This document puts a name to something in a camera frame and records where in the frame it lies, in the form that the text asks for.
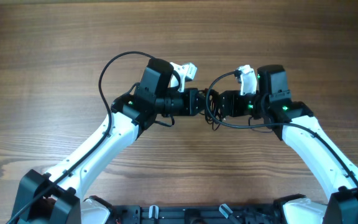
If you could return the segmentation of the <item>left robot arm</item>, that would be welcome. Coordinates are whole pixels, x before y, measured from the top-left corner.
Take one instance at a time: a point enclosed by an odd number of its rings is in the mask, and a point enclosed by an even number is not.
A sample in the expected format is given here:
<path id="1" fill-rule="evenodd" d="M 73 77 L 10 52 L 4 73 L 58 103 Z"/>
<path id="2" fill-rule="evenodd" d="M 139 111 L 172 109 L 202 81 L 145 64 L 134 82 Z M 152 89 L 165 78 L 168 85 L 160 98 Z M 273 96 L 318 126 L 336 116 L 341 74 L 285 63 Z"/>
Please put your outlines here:
<path id="1" fill-rule="evenodd" d="M 197 67 L 151 57 L 139 83 L 105 104 L 97 130 L 67 158 L 43 174 L 30 170 L 19 182 L 9 223 L 109 223 L 112 205 L 86 197 L 92 183 L 126 147 L 162 115 L 194 116 L 205 102 L 196 88 L 185 88 Z"/>

